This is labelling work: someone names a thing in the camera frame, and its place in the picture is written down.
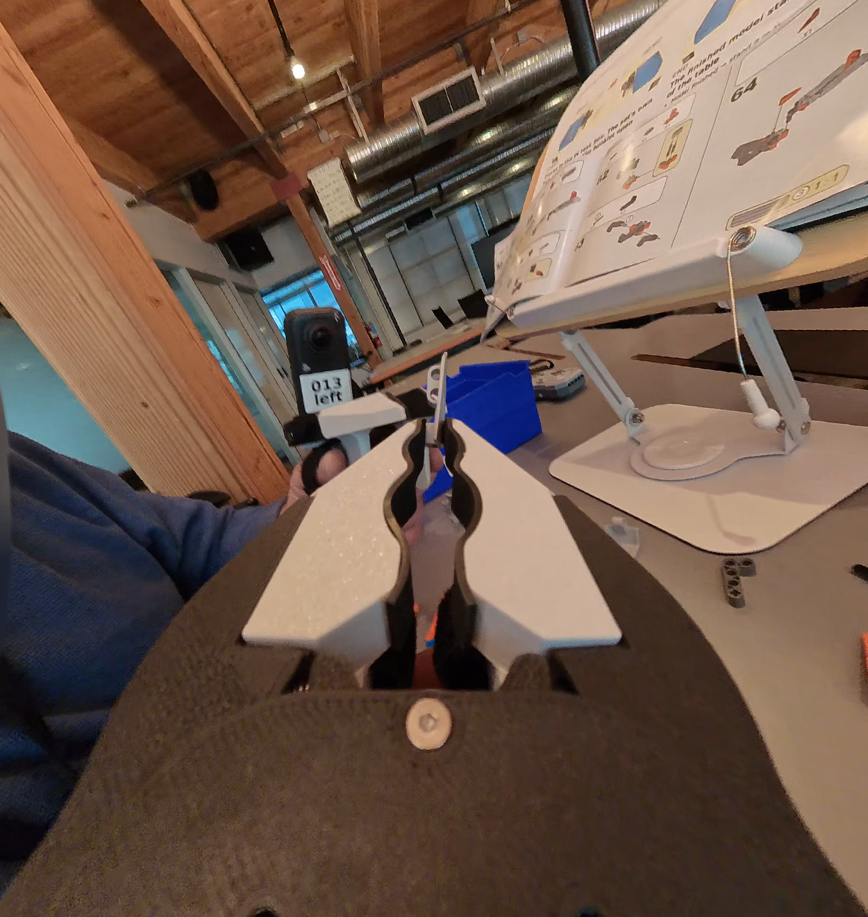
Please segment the person's left forearm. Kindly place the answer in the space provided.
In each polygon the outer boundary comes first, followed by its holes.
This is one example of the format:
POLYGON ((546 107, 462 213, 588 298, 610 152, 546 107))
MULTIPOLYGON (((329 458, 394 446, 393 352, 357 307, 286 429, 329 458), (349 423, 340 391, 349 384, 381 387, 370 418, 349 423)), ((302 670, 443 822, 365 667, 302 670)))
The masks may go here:
POLYGON ((8 433, 13 656, 143 656, 184 604, 286 500, 217 508, 133 490, 119 476, 8 433))

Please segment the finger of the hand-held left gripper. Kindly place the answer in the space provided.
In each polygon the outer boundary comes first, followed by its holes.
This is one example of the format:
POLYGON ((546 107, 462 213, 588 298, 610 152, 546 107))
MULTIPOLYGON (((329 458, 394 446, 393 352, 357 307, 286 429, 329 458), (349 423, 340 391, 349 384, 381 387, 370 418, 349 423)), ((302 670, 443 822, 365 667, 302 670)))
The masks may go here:
POLYGON ((384 393, 366 395, 320 411, 318 424, 325 440, 339 441, 347 460, 359 460, 371 449, 371 430, 407 421, 405 406, 384 393))

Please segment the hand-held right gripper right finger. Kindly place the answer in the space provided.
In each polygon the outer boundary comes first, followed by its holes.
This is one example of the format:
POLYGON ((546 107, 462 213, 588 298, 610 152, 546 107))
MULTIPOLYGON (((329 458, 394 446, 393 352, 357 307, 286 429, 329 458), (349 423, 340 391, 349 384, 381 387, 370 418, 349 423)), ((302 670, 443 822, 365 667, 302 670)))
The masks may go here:
POLYGON ((522 657, 618 645, 621 627, 574 537, 577 507, 463 422, 448 419, 442 434, 463 532, 436 621, 441 686, 484 691, 522 657))

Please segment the blue plastic bin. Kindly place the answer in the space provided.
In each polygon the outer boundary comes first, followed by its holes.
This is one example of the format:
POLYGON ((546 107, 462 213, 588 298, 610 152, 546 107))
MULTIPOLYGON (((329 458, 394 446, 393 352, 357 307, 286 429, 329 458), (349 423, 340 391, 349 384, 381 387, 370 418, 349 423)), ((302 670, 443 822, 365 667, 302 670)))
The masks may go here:
POLYGON ((528 361, 470 364, 448 376, 447 416, 505 455, 542 433, 528 361))

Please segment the white vent grille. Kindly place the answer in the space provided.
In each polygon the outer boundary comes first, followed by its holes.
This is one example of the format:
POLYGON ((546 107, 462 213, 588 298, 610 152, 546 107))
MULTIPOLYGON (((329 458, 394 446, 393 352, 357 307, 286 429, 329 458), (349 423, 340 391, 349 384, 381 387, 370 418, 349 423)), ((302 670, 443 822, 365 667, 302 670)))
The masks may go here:
POLYGON ((481 80, 469 67, 412 97, 420 129, 429 136, 485 109, 481 80))

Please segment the white book stand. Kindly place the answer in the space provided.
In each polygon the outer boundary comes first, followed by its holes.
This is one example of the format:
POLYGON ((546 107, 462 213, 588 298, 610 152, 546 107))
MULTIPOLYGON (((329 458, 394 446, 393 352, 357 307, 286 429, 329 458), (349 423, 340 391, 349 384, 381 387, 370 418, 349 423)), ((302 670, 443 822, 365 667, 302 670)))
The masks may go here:
POLYGON ((799 233, 750 224, 512 304, 486 298, 483 338, 557 331, 618 427, 556 458, 550 474, 703 551, 757 553, 868 484, 868 427, 814 420, 760 294, 868 268, 868 213, 799 233), (740 388, 746 413, 696 405, 639 409, 582 329, 728 300, 768 386, 740 388))

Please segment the person's blue clothed torso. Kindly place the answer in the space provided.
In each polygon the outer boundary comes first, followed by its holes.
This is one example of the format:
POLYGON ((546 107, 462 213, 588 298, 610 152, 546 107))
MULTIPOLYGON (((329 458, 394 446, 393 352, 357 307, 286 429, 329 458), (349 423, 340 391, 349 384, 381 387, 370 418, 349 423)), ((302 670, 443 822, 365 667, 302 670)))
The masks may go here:
POLYGON ((199 586, 14 570, 0 674, 0 864, 26 859, 50 829, 116 699, 199 586))

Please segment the light grey thin toy piece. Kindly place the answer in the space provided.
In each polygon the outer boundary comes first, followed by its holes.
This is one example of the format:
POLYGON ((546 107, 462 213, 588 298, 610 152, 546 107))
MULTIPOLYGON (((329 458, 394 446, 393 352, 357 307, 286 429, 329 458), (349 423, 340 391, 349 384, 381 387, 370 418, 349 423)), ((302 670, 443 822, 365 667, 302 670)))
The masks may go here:
POLYGON ((442 454, 442 429, 447 416, 447 384, 448 384, 449 352, 444 351, 440 356, 439 364, 428 371, 427 396, 428 403, 434 410, 433 417, 426 426, 426 452, 425 464, 417 479, 417 487, 427 490, 439 474, 443 464, 442 454))

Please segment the person's left hand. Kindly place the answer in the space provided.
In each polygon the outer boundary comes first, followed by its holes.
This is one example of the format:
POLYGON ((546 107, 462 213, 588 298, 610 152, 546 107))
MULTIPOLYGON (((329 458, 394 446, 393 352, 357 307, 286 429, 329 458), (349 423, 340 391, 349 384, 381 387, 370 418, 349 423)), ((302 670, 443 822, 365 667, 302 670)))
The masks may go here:
POLYGON ((347 467, 348 458, 341 448, 325 444, 312 449, 293 469, 281 511, 313 495, 347 467))

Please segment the black monitor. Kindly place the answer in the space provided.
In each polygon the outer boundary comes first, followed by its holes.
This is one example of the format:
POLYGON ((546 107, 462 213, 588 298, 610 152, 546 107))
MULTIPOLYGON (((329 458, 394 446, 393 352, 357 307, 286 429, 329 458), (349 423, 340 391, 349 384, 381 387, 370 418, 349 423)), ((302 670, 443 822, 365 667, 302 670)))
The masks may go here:
POLYGON ((495 284, 496 274, 500 269, 498 262, 506 249, 506 241, 513 235, 518 219, 506 221, 493 227, 489 233, 472 243, 472 256, 482 278, 482 288, 490 292, 495 284))

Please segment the dark grey short beam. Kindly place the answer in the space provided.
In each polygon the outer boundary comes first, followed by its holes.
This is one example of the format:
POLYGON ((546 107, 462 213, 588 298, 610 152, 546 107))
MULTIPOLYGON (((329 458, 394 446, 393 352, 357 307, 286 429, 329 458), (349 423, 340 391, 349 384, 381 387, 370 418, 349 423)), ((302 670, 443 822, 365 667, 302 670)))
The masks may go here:
POLYGON ((746 607, 744 580, 757 575, 757 566, 750 556, 726 556, 720 565, 724 599, 729 606, 742 610, 746 607))

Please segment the black ceiling pipe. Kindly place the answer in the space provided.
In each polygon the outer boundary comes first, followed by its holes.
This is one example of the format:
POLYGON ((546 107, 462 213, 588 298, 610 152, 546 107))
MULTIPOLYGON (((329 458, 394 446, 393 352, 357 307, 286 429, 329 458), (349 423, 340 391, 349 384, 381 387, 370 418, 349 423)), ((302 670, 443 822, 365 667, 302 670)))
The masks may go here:
POLYGON ((601 63, 589 1, 559 1, 559 5, 577 73, 585 81, 601 63))

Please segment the grey toy control hub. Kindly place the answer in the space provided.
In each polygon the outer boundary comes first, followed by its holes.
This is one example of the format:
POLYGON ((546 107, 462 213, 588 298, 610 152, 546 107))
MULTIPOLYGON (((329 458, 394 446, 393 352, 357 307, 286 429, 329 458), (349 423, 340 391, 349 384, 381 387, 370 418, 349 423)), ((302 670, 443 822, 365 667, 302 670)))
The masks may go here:
POLYGON ((529 362, 529 369, 539 402, 563 402, 586 386, 586 377, 579 367, 559 367, 550 359, 536 358, 529 362))

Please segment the toy instruction booklet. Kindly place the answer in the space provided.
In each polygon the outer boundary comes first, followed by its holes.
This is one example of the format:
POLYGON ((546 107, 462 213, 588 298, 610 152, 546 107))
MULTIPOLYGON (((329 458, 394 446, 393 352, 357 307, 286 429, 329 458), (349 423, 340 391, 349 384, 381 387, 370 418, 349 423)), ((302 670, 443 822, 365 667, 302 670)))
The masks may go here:
POLYGON ((667 2, 559 121, 495 252, 495 304, 863 206, 868 1, 667 2))

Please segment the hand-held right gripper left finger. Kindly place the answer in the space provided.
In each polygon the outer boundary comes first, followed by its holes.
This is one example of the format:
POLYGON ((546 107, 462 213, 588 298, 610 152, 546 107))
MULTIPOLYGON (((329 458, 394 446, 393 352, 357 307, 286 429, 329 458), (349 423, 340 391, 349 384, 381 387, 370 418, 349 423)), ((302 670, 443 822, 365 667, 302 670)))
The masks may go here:
POLYGON ((242 640, 344 659, 378 690, 411 688, 417 621, 405 526, 423 469, 417 420, 309 498, 242 640))

